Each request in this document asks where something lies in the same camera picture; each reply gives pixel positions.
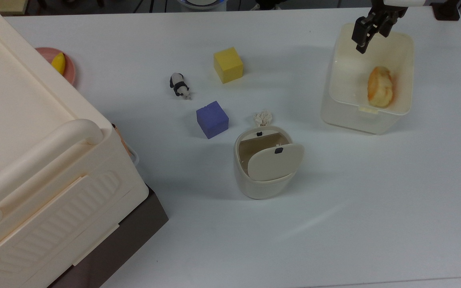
panda figurine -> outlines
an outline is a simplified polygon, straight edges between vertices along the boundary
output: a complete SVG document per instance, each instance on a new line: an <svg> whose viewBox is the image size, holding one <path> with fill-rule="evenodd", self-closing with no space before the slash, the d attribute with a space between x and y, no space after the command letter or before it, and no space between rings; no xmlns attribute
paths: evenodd
<svg viewBox="0 0 461 288"><path fill-rule="evenodd" d="M174 89L176 96L183 96L190 100L190 88L184 83L184 76L181 73L173 73L170 77L170 88Z"/></svg>

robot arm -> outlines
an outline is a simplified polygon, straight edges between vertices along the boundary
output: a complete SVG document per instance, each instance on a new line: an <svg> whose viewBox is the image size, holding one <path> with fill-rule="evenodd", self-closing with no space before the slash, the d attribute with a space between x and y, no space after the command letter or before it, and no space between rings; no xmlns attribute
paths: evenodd
<svg viewBox="0 0 461 288"><path fill-rule="evenodd" d="M364 54L376 33L389 36L398 18L405 15L408 7L423 6L425 0L371 0L373 5L367 17L355 22L351 39L357 43L357 50Z"/></svg>

bread roll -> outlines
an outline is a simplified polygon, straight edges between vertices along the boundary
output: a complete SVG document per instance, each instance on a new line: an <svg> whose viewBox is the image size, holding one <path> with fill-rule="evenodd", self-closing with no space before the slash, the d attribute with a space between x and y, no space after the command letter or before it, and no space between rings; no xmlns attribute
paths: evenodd
<svg viewBox="0 0 461 288"><path fill-rule="evenodd" d="M387 107L392 100L392 78L386 67L377 66L369 75L367 99L377 107Z"/></svg>

small trash can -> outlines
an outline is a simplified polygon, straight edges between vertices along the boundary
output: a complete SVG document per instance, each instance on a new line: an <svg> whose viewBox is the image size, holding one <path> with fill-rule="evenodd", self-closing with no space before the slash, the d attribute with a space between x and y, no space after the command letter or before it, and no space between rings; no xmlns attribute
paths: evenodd
<svg viewBox="0 0 461 288"><path fill-rule="evenodd" d="M302 162L304 148L284 130L262 126L245 131L234 144L235 176L243 194L253 199L280 193Z"/></svg>
<svg viewBox="0 0 461 288"><path fill-rule="evenodd" d="M182 12L227 11L227 0L177 0Z"/></svg>

white plastic bin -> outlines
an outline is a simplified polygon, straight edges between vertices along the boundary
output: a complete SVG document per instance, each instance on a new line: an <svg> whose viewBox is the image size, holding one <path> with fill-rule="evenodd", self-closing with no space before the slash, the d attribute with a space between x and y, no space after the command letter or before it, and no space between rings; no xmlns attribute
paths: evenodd
<svg viewBox="0 0 461 288"><path fill-rule="evenodd" d="M302 162L304 148L276 126L254 128L234 144L235 176L243 194L253 199L280 193Z"/></svg>
<svg viewBox="0 0 461 288"><path fill-rule="evenodd" d="M47 287L147 195L111 123L0 16L0 288Z"/></svg>
<svg viewBox="0 0 461 288"><path fill-rule="evenodd" d="M382 134L406 115L412 105L414 44L406 34L375 35L365 54L351 39L353 24L341 28L329 67L321 118L328 124ZM367 82L376 66L391 72L393 100L386 108L371 106Z"/></svg>

